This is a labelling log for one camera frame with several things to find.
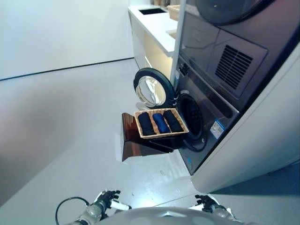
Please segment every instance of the dryer vent grille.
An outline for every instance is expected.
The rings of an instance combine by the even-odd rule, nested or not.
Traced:
[[[216,76],[236,89],[253,58],[226,45],[216,69]]]

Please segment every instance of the blue towel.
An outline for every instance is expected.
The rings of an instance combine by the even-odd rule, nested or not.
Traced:
[[[160,113],[153,114],[153,119],[155,123],[157,124],[158,130],[161,134],[163,133],[170,133],[170,129],[165,123],[164,117]]]

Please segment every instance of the door glass window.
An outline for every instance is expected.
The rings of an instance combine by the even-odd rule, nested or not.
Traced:
[[[151,76],[143,76],[135,89],[140,100],[148,107],[162,105],[166,100],[163,86]]]

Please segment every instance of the white wall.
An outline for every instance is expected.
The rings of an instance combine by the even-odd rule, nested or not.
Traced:
[[[2,0],[0,79],[133,57],[128,0]]]
[[[129,0],[129,4],[131,6],[134,6],[134,5],[148,5],[150,4],[150,0]]]

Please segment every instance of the white countertop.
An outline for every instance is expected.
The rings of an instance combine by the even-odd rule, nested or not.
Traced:
[[[172,57],[175,48],[175,39],[166,31],[176,31],[177,21],[170,19],[169,13],[143,15],[139,9],[159,8],[154,5],[129,6],[130,14],[156,40],[159,47],[168,56]]]

